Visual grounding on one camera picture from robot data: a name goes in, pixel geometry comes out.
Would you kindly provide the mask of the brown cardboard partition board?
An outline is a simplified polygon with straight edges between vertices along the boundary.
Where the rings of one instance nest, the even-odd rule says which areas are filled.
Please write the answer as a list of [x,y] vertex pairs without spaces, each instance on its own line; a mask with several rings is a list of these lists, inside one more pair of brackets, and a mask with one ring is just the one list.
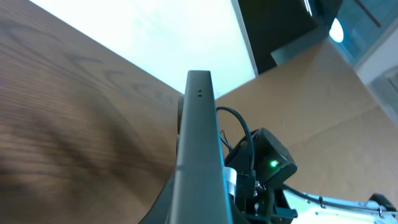
[[311,194],[397,203],[397,127],[329,41],[217,99],[289,150],[287,184]]

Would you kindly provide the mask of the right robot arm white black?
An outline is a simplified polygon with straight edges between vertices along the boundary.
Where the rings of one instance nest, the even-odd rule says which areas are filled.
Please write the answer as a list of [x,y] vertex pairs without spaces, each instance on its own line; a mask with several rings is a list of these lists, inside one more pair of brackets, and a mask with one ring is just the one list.
[[309,194],[285,184],[297,165],[267,129],[251,131],[227,148],[224,163],[237,223],[397,223],[397,208],[382,194],[350,201]]

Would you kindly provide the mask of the Galaxy smartphone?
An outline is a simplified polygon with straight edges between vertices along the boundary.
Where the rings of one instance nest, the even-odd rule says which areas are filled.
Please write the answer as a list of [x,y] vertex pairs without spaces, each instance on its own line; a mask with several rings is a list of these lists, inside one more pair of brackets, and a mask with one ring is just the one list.
[[211,73],[187,75],[170,223],[232,223]]

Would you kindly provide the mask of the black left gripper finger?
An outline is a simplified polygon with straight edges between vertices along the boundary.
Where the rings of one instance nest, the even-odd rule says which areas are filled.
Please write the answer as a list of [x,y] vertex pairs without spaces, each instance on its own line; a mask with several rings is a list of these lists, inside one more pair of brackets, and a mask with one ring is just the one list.
[[174,180],[175,174],[173,173],[139,224],[169,224]]

